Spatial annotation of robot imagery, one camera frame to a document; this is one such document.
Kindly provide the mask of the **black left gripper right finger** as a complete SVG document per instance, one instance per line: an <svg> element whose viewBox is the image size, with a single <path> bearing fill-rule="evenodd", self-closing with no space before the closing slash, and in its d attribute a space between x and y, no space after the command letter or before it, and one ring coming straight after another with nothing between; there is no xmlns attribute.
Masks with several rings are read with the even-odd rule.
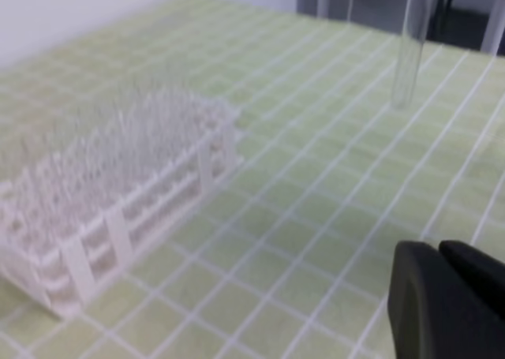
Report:
<svg viewBox="0 0 505 359"><path fill-rule="evenodd" d="M473 293L503 320L504 263L462 241L441 241L439 252Z"/></svg>

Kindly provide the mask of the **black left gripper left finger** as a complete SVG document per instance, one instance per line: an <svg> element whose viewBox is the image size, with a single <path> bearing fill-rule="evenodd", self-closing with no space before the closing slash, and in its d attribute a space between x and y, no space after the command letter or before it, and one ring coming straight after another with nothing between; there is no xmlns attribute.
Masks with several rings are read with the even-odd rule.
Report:
<svg viewBox="0 0 505 359"><path fill-rule="evenodd" d="M387 313L397 358L504 356L504 319L463 282L439 246L396 245Z"/></svg>

